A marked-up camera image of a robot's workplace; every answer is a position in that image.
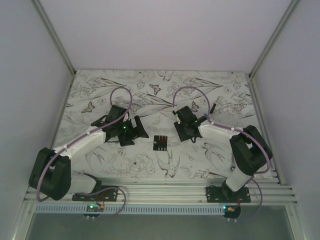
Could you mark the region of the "black fuse box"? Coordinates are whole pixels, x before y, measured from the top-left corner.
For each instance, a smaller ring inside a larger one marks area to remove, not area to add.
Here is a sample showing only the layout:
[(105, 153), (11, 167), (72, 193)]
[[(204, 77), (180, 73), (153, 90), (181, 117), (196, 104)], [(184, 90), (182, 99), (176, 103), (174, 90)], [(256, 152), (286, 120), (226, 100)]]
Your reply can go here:
[(168, 137), (166, 135), (155, 135), (153, 139), (154, 151), (167, 151)]

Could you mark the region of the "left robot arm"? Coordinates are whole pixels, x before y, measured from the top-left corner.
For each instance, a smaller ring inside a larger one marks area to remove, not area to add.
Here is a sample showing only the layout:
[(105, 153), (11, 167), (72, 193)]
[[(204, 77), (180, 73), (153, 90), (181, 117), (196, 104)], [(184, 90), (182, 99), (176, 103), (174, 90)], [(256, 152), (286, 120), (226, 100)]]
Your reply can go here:
[(72, 162), (95, 148), (117, 138), (122, 146), (132, 146), (137, 138), (148, 138), (139, 116), (130, 119), (129, 111), (113, 105), (108, 114), (90, 124), (90, 127), (71, 142), (49, 149), (42, 148), (35, 159), (28, 185), (37, 195), (61, 200), (67, 194), (80, 194), (91, 201), (102, 195), (100, 180), (88, 173), (73, 174)]

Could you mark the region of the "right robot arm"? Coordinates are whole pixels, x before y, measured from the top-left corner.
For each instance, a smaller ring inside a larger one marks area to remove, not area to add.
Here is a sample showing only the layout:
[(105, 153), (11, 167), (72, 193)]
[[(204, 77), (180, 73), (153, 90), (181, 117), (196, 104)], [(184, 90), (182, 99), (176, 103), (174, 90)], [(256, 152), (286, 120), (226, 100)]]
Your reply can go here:
[(221, 195), (226, 202), (234, 202), (240, 195), (239, 190), (255, 174), (270, 170), (273, 154), (255, 126), (230, 127), (214, 122), (208, 114), (198, 118), (188, 106), (174, 109), (172, 113), (176, 117), (174, 126), (182, 142), (205, 138), (230, 143), (235, 169), (222, 186)]

